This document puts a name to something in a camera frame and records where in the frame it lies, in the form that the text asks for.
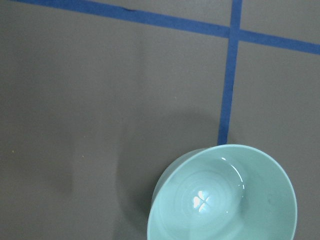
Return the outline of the light green ceramic bowl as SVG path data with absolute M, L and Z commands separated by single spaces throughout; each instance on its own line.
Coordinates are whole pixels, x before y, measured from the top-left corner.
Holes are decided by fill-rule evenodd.
M 157 181 L 149 240 L 292 240 L 297 199 L 284 169 L 254 147 L 225 144 L 188 152 Z

